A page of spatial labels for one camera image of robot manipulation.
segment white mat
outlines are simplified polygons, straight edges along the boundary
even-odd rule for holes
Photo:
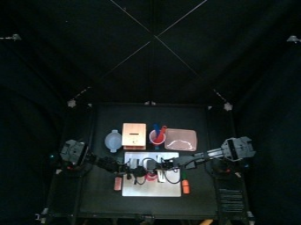
[[[141,159],[148,157],[156,160],[156,155],[161,155],[163,159],[169,159],[172,157],[179,157],[177,152],[125,152],[124,162],[128,162],[131,158],[139,159],[139,165],[141,165]],[[179,170],[177,172],[167,171],[165,177],[171,182],[179,180]],[[141,183],[144,178],[137,178],[139,183]],[[133,184],[133,177],[126,180],[125,175],[122,177],[122,187],[121,196],[141,196],[141,197],[179,197],[180,196],[180,183],[175,185],[168,181],[164,183],[157,182],[157,180],[145,180],[143,185]]]

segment black backdrop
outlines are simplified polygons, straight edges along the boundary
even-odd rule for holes
[[[298,224],[298,1],[1,1],[0,222],[44,208],[66,101],[230,102],[260,224]]]

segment black curtain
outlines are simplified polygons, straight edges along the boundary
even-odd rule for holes
[[[33,224],[45,207],[64,107],[37,72],[0,43],[0,224]]]
[[[256,151],[247,174],[250,208],[256,224],[298,224],[301,220],[301,46],[291,43],[240,96],[235,108],[238,133]]]

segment cardboard box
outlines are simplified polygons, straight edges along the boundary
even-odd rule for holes
[[[121,146],[126,150],[145,149],[145,124],[122,123]]]

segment black ceiling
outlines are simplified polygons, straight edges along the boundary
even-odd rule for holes
[[[235,102],[298,34],[299,1],[2,1],[5,48],[62,100]]]

